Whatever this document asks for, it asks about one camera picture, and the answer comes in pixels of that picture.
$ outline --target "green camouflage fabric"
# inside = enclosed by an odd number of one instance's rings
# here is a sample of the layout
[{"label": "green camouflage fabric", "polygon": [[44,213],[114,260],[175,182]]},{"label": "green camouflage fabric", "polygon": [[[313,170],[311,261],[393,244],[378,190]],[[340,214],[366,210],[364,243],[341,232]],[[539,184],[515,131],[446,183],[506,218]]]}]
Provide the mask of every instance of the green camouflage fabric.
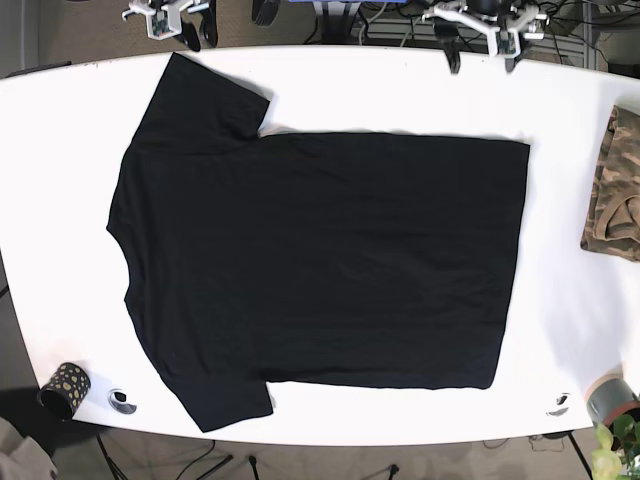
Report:
[{"label": "green camouflage fabric", "polygon": [[613,107],[580,247],[640,261],[640,116]]}]

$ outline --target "wire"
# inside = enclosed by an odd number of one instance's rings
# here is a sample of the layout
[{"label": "wire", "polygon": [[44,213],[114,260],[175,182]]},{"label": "wire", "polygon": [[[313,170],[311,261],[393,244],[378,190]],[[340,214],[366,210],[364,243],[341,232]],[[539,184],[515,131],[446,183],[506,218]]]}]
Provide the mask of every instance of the wire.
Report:
[{"label": "wire", "polygon": [[462,40],[462,43],[464,43],[464,45],[469,49],[471,53],[476,53],[476,51],[471,46],[471,43],[469,42],[469,40],[464,38],[462,35],[460,35],[460,40]]},{"label": "wire", "polygon": [[191,467],[193,464],[195,464],[196,462],[199,462],[200,460],[202,460],[204,457],[206,457],[207,455],[209,455],[211,452],[213,452],[213,449],[216,448],[216,441],[213,440],[211,442],[211,448],[209,448],[209,450],[207,450],[205,453],[203,453],[202,455],[200,455],[198,458],[196,458],[195,460],[192,460],[186,467],[184,467],[182,469],[182,471],[178,474],[178,476],[176,477],[176,480],[180,480],[180,477],[182,477],[182,474],[184,472],[186,472],[189,467]]},{"label": "wire", "polygon": [[600,27],[606,27],[607,25],[615,25],[617,23],[622,23],[626,20],[628,20],[631,17],[635,17],[636,15],[640,15],[640,11],[637,12],[633,12],[630,13],[629,15],[625,15],[624,18],[619,18],[618,20],[614,21],[614,22],[609,22],[609,23],[595,23],[595,22],[585,22],[584,20],[580,20],[578,18],[564,18],[564,17],[553,17],[554,20],[561,20],[563,22],[578,22],[578,23],[582,23],[585,25],[596,25],[596,26],[600,26]]},{"label": "wire", "polygon": [[414,28],[415,25],[411,20],[409,20],[409,25],[411,25],[411,41],[413,42],[413,46],[417,47],[418,44],[416,43],[416,29]]},{"label": "wire", "polygon": [[509,441],[509,438],[505,438],[503,441],[501,441],[499,444],[497,445],[487,445],[487,441],[483,440],[482,441],[482,445],[484,445],[484,448],[486,448],[487,450],[497,450],[498,448],[504,447],[504,445]]},{"label": "wire", "polygon": [[[412,0],[409,0],[406,4],[398,3],[398,5],[396,5],[395,7],[392,7],[390,9],[388,9],[387,12],[395,12],[397,10],[400,10],[402,7],[406,7],[407,5],[409,5],[411,3],[411,1]],[[382,8],[382,7],[377,6],[373,2],[362,2],[362,6],[365,9],[371,10],[371,11],[374,11],[374,12],[379,12],[380,9]]]},{"label": "wire", "polygon": [[315,37],[316,33],[318,33],[318,26],[319,26],[319,22],[318,22],[318,17],[316,16],[316,22],[313,26],[313,32],[311,32],[311,35],[309,35],[307,39],[304,42],[302,42],[303,45],[309,45],[309,43],[311,43],[311,40],[313,40],[313,37]]},{"label": "wire", "polygon": [[558,39],[556,38],[556,32],[553,31],[551,25],[549,25],[549,30],[551,31],[551,35],[553,36],[553,44],[556,47],[556,53],[558,54],[558,60],[560,60],[560,65],[564,65],[564,61],[562,60],[562,54],[560,53],[560,47],[558,47]]},{"label": "wire", "polygon": [[[554,22],[558,22],[558,20],[556,20],[555,18],[552,18],[551,20],[552,20],[552,21],[554,21]],[[582,37],[581,37],[580,35],[578,35],[578,34],[570,33],[570,34],[569,34],[569,37],[577,38],[577,39],[578,39],[578,40],[580,40],[582,43],[584,43],[587,47],[592,48],[593,50],[595,50],[596,52],[598,52],[598,53],[600,54],[600,56],[602,57],[602,59],[603,59],[606,63],[609,63],[609,59],[606,57],[606,55],[604,54],[604,52],[603,52],[600,48],[598,48],[598,47],[596,47],[595,45],[592,45],[591,43],[587,42],[584,38],[582,38]]]},{"label": "wire", "polygon": [[[385,9],[387,8],[388,2],[384,2],[382,4],[382,7],[380,7],[380,10],[378,11],[378,13],[376,13],[373,17],[371,17],[369,19],[369,25],[371,25],[373,22],[375,22],[378,18],[380,18],[380,15],[382,15],[385,11]],[[358,44],[362,45],[362,35],[364,33],[364,29],[367,29],[367,32],[369,31],[369,25],[365,24],[362,26],[362,28],[360,29],[360,32],[358,33]]]},{"label": "wire", "polygon": [[476,35],[473,38],[470,39],[466,39],[464,38],[462,35],[460,35],[460,39],[462,40],[462,43],[464,43],[466,45],[466,47],[469,49],[469,51],[471,53],[478,53],[476,52],[473,47],[471,46],[471,42],[473,42],[474,40],[477,40],[478,38],[480,38],[482,35],[484,35],[484,33],[479,33],[478,35]]},{"label": "wire", "polygon": [[552,448],[543,448],[541,450],[536,450],[535,445],[533,444],[534,442],[540,442],[542,440],[544,440],[545,436],[544,435],[533,435],[531,437],[527,437],[527,440],[529,440],[529,445],[531,446],[531,451],[532,452],[553,452],[553,453],[562,453],[564,452],[564,439],[563,438],[559,438],[558,440],[560,440],[560,445],[562,445],[562,447],[560,448],[560,450],[554,450]]},{"label": "wire", "polygon": [[584,43],[587,47],[592,48],[596,52],[598,52],[605,62],[609,63],[609,60],[607,59],[607,57],[604,56],[604,52],[602,50],[600,50],[598,47],[588,43],[584,38],[582,38],[580,35],[576,35],[575,33],[570,33],[569,36],[570,37],[576,37],[578,40],[581,40],[582,43]]},{"label": "wire", "polygon": [[409,38],[409,35],[411,34],[411,32],[413,31],[413,28],[418,24],[421,18],[422,18],[422,15],[414,18],[411,21],[411,28],[409,28],[407,32],[404,34],[404,37],[402,37],[402,41],[400,42],[400,47],[404,47],[404,44],[407,43],[407,39]]},{"label": "wire", "polygon": [[[362,11],[360,9],[358,9],[358,16],[360,17],[360,20],[362,20],[362,23],[364,25],[364,38],[369,40],[369,22],[367,21],[367,17],[365,17],[362,14]],[[358,42],[360,43],[360,45],[362,45],[362,42],[360,42],[360,35],[359,34],[358,34]]]}]

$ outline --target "cup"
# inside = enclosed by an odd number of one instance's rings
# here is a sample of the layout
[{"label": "cup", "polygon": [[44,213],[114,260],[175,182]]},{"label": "cup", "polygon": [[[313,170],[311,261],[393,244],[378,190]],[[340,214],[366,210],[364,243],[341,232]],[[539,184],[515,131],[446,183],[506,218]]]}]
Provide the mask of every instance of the cup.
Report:
[{"label": "cup", "polygon": [[63,363],[38,392],[38,403],[61,420],[71,420],[91,388],[89,375],[75,363]]}]

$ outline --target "black t-shirt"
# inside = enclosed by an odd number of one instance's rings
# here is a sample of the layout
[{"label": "black t-shirt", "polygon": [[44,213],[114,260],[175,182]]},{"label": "black t-shirt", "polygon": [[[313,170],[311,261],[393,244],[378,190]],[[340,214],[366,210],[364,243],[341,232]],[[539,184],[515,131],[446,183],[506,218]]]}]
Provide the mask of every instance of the black t-shirt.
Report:
[{"label": "black t-shirt", "polygon": [[271,414],[267,381],[488,388],[529,147],[259,138],[268,106],[173,55],[122,161],[108,229],[165,384],[203,431]]}]

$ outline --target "potted plant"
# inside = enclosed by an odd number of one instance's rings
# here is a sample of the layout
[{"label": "potted plant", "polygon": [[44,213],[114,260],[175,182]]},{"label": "potted plant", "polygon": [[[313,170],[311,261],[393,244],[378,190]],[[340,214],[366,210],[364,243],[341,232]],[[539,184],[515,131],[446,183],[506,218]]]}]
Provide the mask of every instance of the potted plant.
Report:
[{"label": "potted plant", "polygon": [[640,423],[631,415],[620,415],[613,433],[599,423],[596,436],[600,448],[592,453],[593,480],[640,479]]}]

